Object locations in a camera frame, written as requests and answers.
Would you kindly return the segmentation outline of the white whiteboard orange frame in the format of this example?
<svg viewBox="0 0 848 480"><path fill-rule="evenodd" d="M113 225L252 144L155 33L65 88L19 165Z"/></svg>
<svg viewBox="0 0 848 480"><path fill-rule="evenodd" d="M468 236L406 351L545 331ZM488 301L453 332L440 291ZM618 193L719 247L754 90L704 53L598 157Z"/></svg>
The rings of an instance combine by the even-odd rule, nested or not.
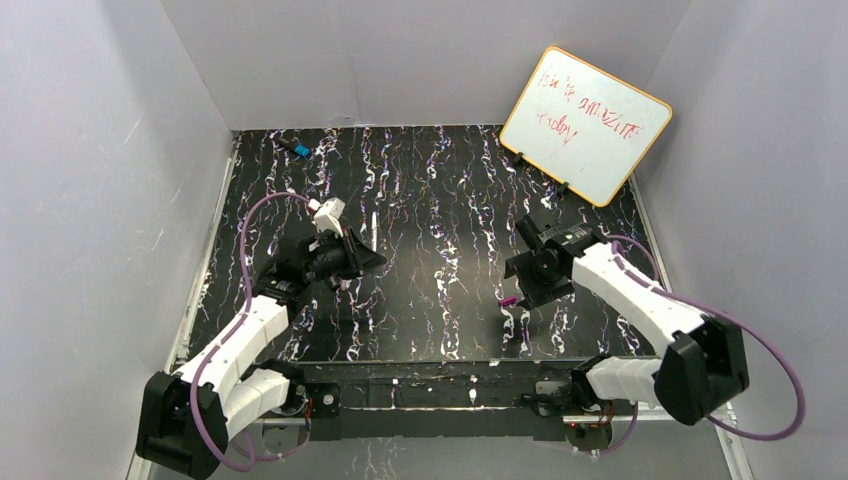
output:
<svg viewBox="0 0 848 480"><path fill-rule="evenodd" d="M551 46L504 123L499 141L575 195L604 207L672 116L668 103Z"/></svg>

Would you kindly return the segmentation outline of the white pen green tip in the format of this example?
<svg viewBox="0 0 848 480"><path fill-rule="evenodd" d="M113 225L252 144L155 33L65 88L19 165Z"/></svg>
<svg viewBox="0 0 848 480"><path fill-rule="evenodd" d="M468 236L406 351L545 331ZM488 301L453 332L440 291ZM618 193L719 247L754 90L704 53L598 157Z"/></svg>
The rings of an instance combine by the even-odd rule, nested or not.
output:
<svg viewBox="0 0 848 480"><path fill-rule="evenodd" d="M377 251L377 249L378 249L378 213L376 211L372 212L372 215L371 215L370 246L371 246L372 250Z"/></svg>

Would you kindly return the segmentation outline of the blue capped black marker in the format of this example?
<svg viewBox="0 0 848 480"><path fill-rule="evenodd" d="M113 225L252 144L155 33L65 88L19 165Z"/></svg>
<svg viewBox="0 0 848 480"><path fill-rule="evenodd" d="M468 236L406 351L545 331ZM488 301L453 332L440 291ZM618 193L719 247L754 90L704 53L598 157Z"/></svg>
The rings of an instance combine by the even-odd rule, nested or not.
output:
<svg viewBox="0 0 848 480"><path fill-rule="evenodd" d="M302 158L310 158L312 156L312 150L300 143L291 142L288 140L280 139L278 141L279 145L285 148L286 150L292 152L293 154L302 157Z"/></svg>

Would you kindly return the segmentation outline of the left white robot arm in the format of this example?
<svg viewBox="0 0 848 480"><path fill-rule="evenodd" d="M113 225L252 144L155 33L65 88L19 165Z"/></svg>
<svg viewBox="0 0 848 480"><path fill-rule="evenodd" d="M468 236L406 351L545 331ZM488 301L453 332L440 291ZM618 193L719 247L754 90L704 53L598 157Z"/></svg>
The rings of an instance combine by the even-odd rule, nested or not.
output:
<svg viewBox="0 0 848 480"><path fill-rule="evenodd" d="M298 369L258 355L288 329L315 286L336 288L378 270L386 259L348 228L281 244L251 279L245 303L199 354L146 383L137 456L207 479L225 463L230 441L263 414L284 406Z"/></svg>

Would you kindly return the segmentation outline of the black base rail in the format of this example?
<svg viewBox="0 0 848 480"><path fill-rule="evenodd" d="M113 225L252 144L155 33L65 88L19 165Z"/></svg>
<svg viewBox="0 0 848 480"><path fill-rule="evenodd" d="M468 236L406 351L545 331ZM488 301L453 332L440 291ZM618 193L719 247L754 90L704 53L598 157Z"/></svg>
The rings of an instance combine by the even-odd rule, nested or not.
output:
<svg viewBox="0 0 848 480"><path fill-rule="evenodd" d="M234 436L250 426L301 427L313 441L372 437L530 437L603 448L658 405L585 407L570 376L579 360L302 362L250 367L227 398Z"/></svg>

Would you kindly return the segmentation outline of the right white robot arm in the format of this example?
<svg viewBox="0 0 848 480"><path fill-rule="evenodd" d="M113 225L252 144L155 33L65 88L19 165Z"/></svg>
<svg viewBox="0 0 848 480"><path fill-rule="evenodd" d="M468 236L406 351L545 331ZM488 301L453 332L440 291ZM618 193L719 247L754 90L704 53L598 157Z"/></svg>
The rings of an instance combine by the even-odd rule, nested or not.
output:
<svg viewBox="0 0 848 480"><path fill-rule="evenodd" d="M653 359L597 355L539 399L584 408L644 402L693 425L748 389L741 328L672 299L623 257L619 240L585 223L564 227L529 215L515 228L527 249L506 260L505 275L518 282L520 307L533 310L582 287L623 316L656 353Z"/></svg>

